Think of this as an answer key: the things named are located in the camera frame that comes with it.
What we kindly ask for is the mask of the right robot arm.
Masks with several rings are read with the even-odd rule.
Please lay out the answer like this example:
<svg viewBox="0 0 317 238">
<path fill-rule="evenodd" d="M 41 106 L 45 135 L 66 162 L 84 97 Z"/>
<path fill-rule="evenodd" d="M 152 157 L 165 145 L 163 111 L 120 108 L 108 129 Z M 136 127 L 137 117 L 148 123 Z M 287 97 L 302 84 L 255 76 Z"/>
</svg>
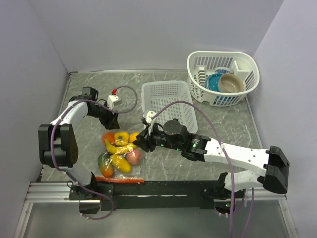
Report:
<svg viewBox="0 0 317 238">
<path fill-rule="evenodd" d="M 286 194 L 290 163 L 277 146 L 251 149 L 232 144 L 220 144 L 216 139 L 190 133 L 177 119 L 169 120 L 160 127 L 157 123 L 147 125 L 136 136 L 133 144 L 145 152 L 156 147 L 173 149 L 191 161 L 217 162 L 243 168 L 242 172 L 221 173 L 206 195 L 225 200 L 233 192 L 262 187 L 265 190 Z"/>
</svg>

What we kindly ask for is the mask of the clear zip top bag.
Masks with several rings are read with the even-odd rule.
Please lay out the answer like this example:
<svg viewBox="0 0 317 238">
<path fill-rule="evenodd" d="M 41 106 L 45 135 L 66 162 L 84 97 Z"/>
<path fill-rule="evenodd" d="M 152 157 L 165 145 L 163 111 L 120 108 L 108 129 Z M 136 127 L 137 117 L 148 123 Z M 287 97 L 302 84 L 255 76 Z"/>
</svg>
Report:
<svg viewBox="0 0 317 238">
<path fill-rule="evenodd" d="M 102 136 L 105 152 L 98 156 L 98 168 L 101 173 L 97 181 L 121 184 L 144 183 L 141 176 L 141 149 L 133 144 L 137 132 L 106 132 Z"/>
</svg>

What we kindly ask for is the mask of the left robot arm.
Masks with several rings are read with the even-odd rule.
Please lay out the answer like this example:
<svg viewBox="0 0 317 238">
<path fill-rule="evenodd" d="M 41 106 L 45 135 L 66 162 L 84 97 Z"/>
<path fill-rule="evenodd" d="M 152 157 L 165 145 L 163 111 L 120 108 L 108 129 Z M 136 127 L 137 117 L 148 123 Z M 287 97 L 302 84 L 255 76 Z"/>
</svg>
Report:
<svg viewBox="0 0 317 238">
<path fill-rule="evenodd" d="M 92 87 L 83 87 L 82 93 L 73 96 L 66 109 L 49 124 L 38 129 L 39 155 L 43 165 L 65 172 L 73 182 L 73 191 L 87 199 L 98 195 L 95 175 L 78 164 L 78 146 L 74 129 L 85 116 L 98 118 L 107 130 L 119 128 L 118 113 L 114 107 L 121 99 L 113 90 L 107 99 L 98 99 L 99 92 Z"/>
</svg>

